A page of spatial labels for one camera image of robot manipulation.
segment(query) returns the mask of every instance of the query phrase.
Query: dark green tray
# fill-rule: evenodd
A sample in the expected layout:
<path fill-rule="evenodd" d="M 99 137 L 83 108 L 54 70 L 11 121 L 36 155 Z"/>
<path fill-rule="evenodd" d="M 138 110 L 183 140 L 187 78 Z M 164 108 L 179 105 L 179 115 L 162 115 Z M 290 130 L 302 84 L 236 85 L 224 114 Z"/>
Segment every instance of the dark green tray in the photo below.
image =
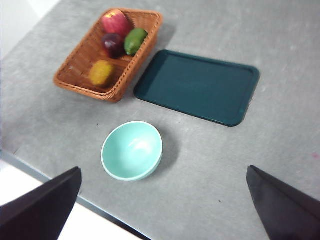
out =
<path fill-rule="evenodd" d="M 138 99 L 233 127 L 244 119 L 259 75 L 253 66 L 161 50 L 134 94 Z"/>

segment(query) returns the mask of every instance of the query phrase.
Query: red apple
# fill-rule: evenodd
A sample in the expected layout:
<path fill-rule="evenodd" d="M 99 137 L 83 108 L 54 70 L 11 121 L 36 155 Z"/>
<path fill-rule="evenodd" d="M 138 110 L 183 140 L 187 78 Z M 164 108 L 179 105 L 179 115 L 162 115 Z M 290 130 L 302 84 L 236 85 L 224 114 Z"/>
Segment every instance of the red apple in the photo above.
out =
<path fill-rule="evenodd" d="M 116 59 L 125 54 L 124 39 L 117 33 L 107 33 L 104 35 L 102 45 L 109 58 Z"/>
<path fill-rule="evenodd" d="M 101 18 L 101 23 L 107 34 L 119 34 L 125 38 L 133 29 L 132 24 L 122 11 L 114 9 Z"/>

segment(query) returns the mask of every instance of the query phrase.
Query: white floor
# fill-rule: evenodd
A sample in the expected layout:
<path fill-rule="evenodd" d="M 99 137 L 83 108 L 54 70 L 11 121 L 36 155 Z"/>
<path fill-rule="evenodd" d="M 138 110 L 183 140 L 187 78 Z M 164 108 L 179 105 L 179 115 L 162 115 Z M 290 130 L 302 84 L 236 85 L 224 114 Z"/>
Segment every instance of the white floor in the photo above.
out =
<path fill-rule="evenodd" d="M 43 18 L 59 0 L 1 0 L 1 59 Z M 0 205 L 40 186 L 41 183 L 0 160 Z M 138 240 L 131 233 L 75 204 L 59 240 Z"/>
<path fill-rule="evenodd" d="M 37 188 L 42 183 L 0 160 L 0 206 Z M 136 236 L 76 203 L 59 240 L 138 240 Z"/>

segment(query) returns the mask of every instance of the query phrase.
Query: basket rim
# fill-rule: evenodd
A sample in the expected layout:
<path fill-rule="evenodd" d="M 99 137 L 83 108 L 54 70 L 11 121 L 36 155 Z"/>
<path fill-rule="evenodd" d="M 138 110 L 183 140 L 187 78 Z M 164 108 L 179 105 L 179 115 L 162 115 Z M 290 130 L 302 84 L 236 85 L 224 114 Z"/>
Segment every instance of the basket rim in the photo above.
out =
<path fill-rule="evenodd" d="M 140 14 L 150 14 L 150 15 L 154 15 L 157 17 L 157 21 L 155 22 L 155 24 L 153 25 L 153 27 L 151 28 L 151 30 L 148 32 L 148 35 L 146 37 L 146 39 L 143 41 L 142 45 L 140 46 L 138 52 L 134 55 L 134 57 L 131 59 L 131 61 L 129 62 L 129 64 L 126 66 L 126 68 L 124 69 L 122 75 L 119 77 L 119 79 L 117 80 L 117 82 L 115 83 L 115 85 L 107 92 L 97 92 L 94 90 L 90 90 L 84 87 L 79 87 L 70 83 L 66 83 L 62 80 L 59 79 L 59 76 L 61 74 L 61 72 L 67 67 L 67 65 L 69 64 L 69 62 L 75 57 L 75 55 L 79 52 L 79 50 L 83 47 L 83 45 L 86 42 L 86 39 L 92 34 L 93 31 L 95 31 L 95 26 L 97 24 L 99 24 L 101 17 L 103 17 L 105 14 L 107 14 L 108 12 L 118 9 L 120 11 L 122 11 L 123 13 L 140 13 Z M 94 22 L 94 24 L 92 25 L 92 27 L 89 29 L 89 31 L 84 35 L 84 37 L 81 39 L 80 43 L 78 43 L 78 45 L 72 50 L 72 52 L 67 56 L 67 58 L 65 59 L 65 61 L 62 63 L 62 65 L 59 67 L 59 69 L 57 70 L 57 72 L 54 75 L 54 83 L 59 86 L 59 87 L 66 87 L 68 89 L 75 89 L 78 90 L 82 93 L 87 93 L 87 94 L 91 94 L 91 95 L 95 95 L 98 98 L 103 98 L 106 97 L 108 95 L 115 95 L 117 91 L 119 91 L 119 87 L 121 86 L 122 82 L 127 79 L 128 76 L 128 72 L 130 70 L 130 68 L 136 63 L 138 62 L 142 57 L 143 57 L 143 53 L 145 51 L 145 48 L 149 47 L 149 45 L 151 44 L 153 38 L 156 37 L 160 26 L 163 23 L 163 16 L 160 12 L 158 11 L 153 11 L 153 10 L 143 10 L 143 9 L 132 9 L 132 8 L 122 8 L 122 7 L 112 7 L 109 8 L 108 10 L 104 11 L 99 19 L 97 21 Z"/>

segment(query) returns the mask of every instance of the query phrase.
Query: tray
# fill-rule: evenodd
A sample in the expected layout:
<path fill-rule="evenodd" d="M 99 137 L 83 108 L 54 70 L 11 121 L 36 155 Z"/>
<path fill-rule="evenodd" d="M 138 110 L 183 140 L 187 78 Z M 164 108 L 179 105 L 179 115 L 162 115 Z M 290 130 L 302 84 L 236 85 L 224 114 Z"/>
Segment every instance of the tray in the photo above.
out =
<path fill-rule="evenodd" d="M 253 66 L 159 51 L 134 88 L 138 99 L 234 127 L 259 80 Z"/>
<path fill-rule="evenodd" d="M 117 8 L 126 15 L 134 27 L 145 29 L 148 36 L 134 57 L 123 56 L 111 59 L 106 56 L 101 43 L 101 38 L 105 32 L 100 23 L 100 18 L 113 9 L 115 8 L 108 9 L 99 17 L 56 72 L 53 81 L 58 87 L 99 100 L 110 102 L 121 100 L 129 83 L 156 45 L 163 17 L 156 11 Z M 91 67 L 98 60 L 109 61 L 115 66 L 112 85 L 108 88 L 94 86 L 88 79 Z"/>

